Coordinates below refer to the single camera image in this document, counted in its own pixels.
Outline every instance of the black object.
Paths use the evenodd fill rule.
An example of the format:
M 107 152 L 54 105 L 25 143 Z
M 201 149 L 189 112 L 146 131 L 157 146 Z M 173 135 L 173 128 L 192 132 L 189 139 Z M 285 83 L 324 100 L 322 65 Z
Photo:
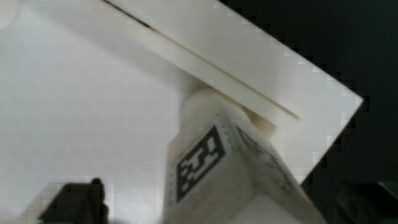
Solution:
M 326 215 L 343 180 L 398 182 L 398 1 L 221 2 L 365 98 L 359 113 L 303 183 Z
M 345 183 L 329 217 L 333 224 L 398 224 L 398 184 Z
M 45 224 L 109 224 L 105 189 L 96 178 L 89 184 L 64 185 L 40 217 Z

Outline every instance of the black and white pattern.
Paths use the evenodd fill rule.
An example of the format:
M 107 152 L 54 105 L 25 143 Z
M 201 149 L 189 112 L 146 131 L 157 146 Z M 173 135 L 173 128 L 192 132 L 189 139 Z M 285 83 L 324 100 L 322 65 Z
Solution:
M 212 127 L 176 166 L 176 201 L 180 202 L 226 155 L 217 126 Z

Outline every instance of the white surface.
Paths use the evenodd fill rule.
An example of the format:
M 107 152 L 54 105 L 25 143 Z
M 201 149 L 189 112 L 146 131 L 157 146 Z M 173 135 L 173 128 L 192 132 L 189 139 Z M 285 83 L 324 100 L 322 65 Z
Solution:
M 303 182 L 361 97 L 219 1 L 111 1 L 157 30 L 132 37 L 276 126 L 265 137 Z M 107 16 L 104 1 L 86 2 Z
M 13 23 L 20 7 L 22 7 L 22 0 L 0 1 L 0 29 Z
M 168 191 L 173 192 L 166 198 L 166 215 L 168 224 L 226 224 L 231 216 L 239 213 L 247 201 L 256 192 L 251 169 L 246 165 L 242 157 L 240 140 L 235 138 L 235 130 L 230 122 L 251 122 L 240 106 L 230 105 L 226 98 L 219 98 L 219 92 L 214 89 L 203 89 L 196 92 L 182 109 L 182 131 L 171 142 L 169 147 L 169 186 Z M 217 147 L 224 149 L 224 156 L 217 157 L 217 150 L 212 155 L 219 162 L 205 172 L 205 177 L 199 179 L 183 199 L 176 202 L 176 166 L 192 151 L 212 127 L 217 127 L 221 144 Z M 199 160 L 207 161 L 212 156 L 207 156 L 207 147 L 201 147 L 201 152 L 196 152 Z M 201 168 L 192 168 L 187 171 L 187 176 L 198 174 L 198 170 L 207 166 L 201 161 Z
M 258 194 L 239 212 L 230 224 L 301 224 L 281 205 L 265 194 Z
M 198 81 L 68 0 L 0 30 L 0 222 L 50 183 L 100 176 L 112 221 L 159 222 L 168 144 Z

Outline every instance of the dark background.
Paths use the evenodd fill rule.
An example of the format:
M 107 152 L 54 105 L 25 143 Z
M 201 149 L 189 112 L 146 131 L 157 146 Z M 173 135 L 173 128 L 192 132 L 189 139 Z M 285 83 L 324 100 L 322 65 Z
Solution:
M 223 2 L 365 98 L 303 184 L 327 215 L 343 180 L 398 182 L 398 1 Z

